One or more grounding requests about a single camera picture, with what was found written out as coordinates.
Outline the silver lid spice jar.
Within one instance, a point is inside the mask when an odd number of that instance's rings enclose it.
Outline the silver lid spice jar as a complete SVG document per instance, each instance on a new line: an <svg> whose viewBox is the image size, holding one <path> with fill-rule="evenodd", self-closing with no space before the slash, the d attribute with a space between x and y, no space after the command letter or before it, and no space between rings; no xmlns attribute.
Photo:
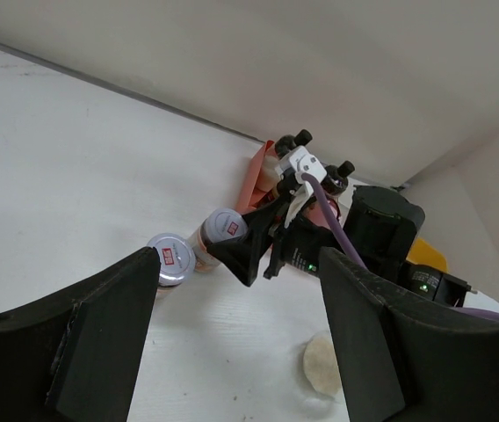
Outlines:
<svg viewBox="0 0 499 422"><path fill-rule="evenodd" d="M208 247L246 234L248 226L242 216L231 208L214 210L188 238L195 256L195 270L211 272L221 262L208 252Z"/></svg>
<svg viewBox="0 0 499 422"><path fill-rule="evenodd" d="M152 237L148 247L158 252L161 268L155 300L161 301L176 287L189 280L195 268L195 255L192 247L181 236L162 233Z"/></svg>

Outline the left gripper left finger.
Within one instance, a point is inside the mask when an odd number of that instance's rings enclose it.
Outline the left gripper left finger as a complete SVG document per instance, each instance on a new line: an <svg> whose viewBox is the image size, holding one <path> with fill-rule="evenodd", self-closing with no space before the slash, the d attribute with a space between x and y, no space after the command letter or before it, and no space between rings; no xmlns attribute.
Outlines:
<svg viewBox="0 0 499 422"><path fill-rule="evenodd" d="M125 421L158 289L144 247L0 313L0 421Z"/></svg>

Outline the black cap white powder bottle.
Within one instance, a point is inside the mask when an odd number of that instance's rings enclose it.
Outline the black cap white powder bottle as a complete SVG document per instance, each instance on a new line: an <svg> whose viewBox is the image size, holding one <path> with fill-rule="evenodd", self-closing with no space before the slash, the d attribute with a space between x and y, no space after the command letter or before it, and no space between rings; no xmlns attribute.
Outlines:
<svg viewBox="0 0 499 422"><path fill-rule="evenodd" d="M256 188L268 193L279 181L280 176L275 168L285 155L299 146L306 146L313 140L313 136L306 129L302 129L297 135L284 135L274 142L264 153L264 159L257 176Z"/></svg>

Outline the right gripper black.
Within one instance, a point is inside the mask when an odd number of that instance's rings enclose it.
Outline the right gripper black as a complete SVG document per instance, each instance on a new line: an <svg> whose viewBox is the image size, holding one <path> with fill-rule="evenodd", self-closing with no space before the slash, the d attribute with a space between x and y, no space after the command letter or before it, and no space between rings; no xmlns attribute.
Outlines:
<svg viewBox="0 0 499 422"><path fill-rule="evenodd" d="M270 261L264 270L267 280L277 277L285 264L317 277L320 249L343 248L330 229L304 215L297 216L288 229L283 223L277 224L288 206L289 199L279 197L248 212L242 216L248 227L244 235L211 244L207 251L245 287L256 280L259 262L269 247ZM360 186L352 195L343 230L370 272L389 281L401 281L409 268L409 250L424 220L423 209L397 192Z"/></svg>

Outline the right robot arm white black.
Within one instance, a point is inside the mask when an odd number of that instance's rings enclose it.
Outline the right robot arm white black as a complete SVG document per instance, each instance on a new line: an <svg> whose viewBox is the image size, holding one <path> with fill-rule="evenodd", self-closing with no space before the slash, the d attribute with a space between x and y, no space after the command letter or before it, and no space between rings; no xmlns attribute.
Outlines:
<svg viewBox="0 0 499 422"><path fill-rule="evenodd" d="M271 254L264 271L266 279L277 276L285 265L318 276L321 249L343 248L329 228L304 213L298 213L286 226L292 199L290 192L284 192L243 215L247 232L211 244L209 253L247 287L255 281L266 252ZM357 186L343 231L368 271L425 299L462 309L466 295L472 291L470 284L449 274L445 266L431 262L430 255L416 252L424 218L419 206L394 190Z"/></svg>

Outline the black cap brown spice bottle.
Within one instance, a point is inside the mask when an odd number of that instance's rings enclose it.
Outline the black cap brown spice bottle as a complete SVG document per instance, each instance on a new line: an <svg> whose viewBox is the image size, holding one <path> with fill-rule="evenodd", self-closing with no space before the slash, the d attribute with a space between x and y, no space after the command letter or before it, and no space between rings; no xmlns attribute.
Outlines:
<svg viewBox="0 0 499 422"><path fill-rule="evenodd" d="M337 198L347 189L348 177L355 171L355 166L351 161L346 160L339 166L327 165L325 170L326 176L321 186L329 197Z"/></svg>

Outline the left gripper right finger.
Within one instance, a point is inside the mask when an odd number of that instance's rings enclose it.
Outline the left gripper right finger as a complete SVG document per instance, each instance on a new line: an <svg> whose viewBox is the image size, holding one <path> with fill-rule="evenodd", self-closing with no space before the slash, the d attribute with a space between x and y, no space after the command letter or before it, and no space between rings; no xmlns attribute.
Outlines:
<svg viewBox="0 0 499 422"><path fill-rule="evenodd" d="M352 421L499 421L499 313L429 301L320 253L320 281Z"/></svg>

